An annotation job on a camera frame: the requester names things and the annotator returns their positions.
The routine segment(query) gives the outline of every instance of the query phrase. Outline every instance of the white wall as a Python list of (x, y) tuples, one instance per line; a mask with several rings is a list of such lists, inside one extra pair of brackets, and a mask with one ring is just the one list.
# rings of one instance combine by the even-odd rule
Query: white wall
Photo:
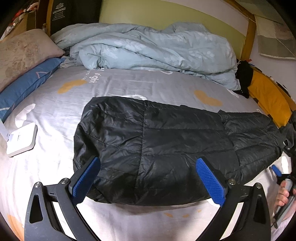
[[(238, 30), (243, 35), (247, 34), (248, 19), (223, 0), (163, 0), (181, 4), (208, 15), (211, 15)], [(296, 61), (269, 58), (258, 53), (258, 40), (255, 37), (251, 62), (261, 69), (267, 76), (272, 76), (275, 81), (283, 84), (290, 95), (296, 100)]]
[(289, 94), (296, 100), (296, 60), (276, 59), (262, 56), (258, 53), (257, 34), (255, 36), (250, 58), (252, 64), (262, 70), (267, 76), (285, 85)]

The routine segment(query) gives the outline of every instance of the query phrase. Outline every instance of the lotus logo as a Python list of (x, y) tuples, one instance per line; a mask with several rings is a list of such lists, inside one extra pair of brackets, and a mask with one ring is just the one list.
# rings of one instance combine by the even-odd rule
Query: lotus logo
[(63, 7), (63, 6), (64, 6), (64, 4), (61, 2), (61, 3), (59, 3), (59, 4), (57, 5), (56, 9), (60, 9), (60, 8)]

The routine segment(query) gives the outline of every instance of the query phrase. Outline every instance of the metal bolt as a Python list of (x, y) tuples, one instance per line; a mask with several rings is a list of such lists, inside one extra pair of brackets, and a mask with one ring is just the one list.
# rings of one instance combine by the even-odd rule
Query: metal bolt
[(231, 178), (231, 179), (228, 180), (228, 183), (230, 185), (235, 185), (237, 182), (234, 179)]
[(36, 183), (34, 184), (34, 187), (35, 187), (35, 188), (38, 188), (38, 187), (40, 187), (40, 185), (41, 185), (41, 182), (36, 182)]
[(63, 178), (61, 180), (61, 184), (67, 184), (69, 182), (69, 179), (68, 178)]
[(261, 189), (262, 188), (262, 185), (260, 183), (256, 183), (255, 186), (258, 188), (258, 189)]

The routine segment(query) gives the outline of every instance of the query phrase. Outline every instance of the light blue comforter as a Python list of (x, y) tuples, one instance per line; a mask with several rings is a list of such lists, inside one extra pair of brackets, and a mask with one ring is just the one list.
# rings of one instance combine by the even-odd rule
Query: light blue comforter
[(134, 24), (75, 24), (52, 35), (70, 57), (87, 69), (171, 70), (213, 80), (230, 90), (235, 78), (235, 53), (227, 39), (197, 23), (174, 23), (165, 30)]

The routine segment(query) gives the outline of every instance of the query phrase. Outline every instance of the yellow pillow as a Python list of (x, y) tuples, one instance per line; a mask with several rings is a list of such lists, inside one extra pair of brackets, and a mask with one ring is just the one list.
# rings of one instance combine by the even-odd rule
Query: yellow pillow
[(248, 89), (251, 97), (258, 100), (258, 105), (272, 117), (278, 127), (288, 123), (292, 114), (289, 104), (267, 76), (254, 71)]

